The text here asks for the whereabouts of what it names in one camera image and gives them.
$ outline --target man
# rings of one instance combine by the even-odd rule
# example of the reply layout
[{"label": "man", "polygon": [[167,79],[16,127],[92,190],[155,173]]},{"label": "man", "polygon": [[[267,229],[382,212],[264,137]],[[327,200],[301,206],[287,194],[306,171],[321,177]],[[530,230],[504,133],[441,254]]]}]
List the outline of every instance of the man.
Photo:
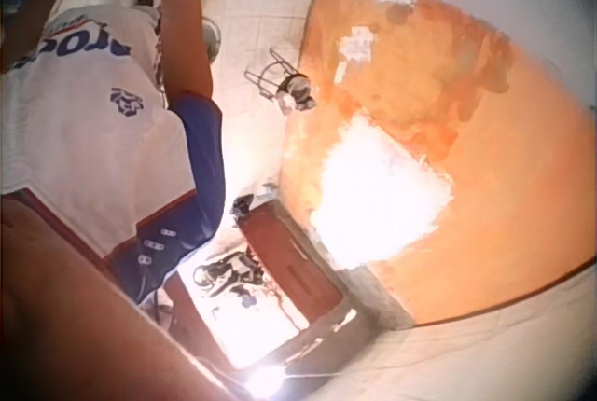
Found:
[{"label": "man", "polygon": [[44,29],[55,1],[25,0],[3,27],[3,199],[141,303],[224,209],[201,0],[161,0],[161,22],[151,8],[72,9]]}]

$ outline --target tiled floor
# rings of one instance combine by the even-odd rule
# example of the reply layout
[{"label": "tiled floor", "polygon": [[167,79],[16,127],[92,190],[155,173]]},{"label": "tiled floor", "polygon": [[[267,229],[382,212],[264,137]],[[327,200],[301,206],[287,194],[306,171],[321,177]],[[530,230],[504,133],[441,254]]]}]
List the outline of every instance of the tiled floor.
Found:
[{"label": "tiled floor", "polygon": [[[52,17],[72,7],[118,4],[134,0],[62,0]],[[214,100],[224,113],[223,148],[227,175],[227,208],[245,192],[276,182],[283,154],[285,118],[244,78],[268,63],[269,47],[293,64],[311,0],[202,0],[203,13],[222,32],[220,54],[212,66]],[[217,254],[241,240],[226,215],[210,247],[201,256]]]},{"label": "tiled floor", "polygon": [[575,399],[595,363],[595,267],[459,322],[382,334],[312,401]]}]

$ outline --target sunlight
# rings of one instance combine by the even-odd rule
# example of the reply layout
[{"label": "sunlight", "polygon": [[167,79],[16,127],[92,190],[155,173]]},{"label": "sunlight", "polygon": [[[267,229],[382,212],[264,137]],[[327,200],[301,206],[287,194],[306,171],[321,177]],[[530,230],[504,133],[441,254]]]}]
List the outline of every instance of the sunlight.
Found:
[{"label": "sunlight", "polygon": [[434,231],[452,199],[451,179],[416,160],[363,114],[340,135],[311,222],[337,264],[354,269],[395,256]]}]

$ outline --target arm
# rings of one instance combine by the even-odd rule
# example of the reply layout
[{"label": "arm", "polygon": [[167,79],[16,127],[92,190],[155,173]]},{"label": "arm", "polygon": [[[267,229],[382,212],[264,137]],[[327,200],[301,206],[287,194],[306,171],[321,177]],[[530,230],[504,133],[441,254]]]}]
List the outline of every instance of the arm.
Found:
[{"label": "arm", "polygon": [[236,399],[39,216],[2,205],[2,364],[39,399]]},{"label": "arm", "polygon": [[201,0],[162,0],[162,65],[170,104],[186,93],[211,99],[214,89],[203,44]]}]

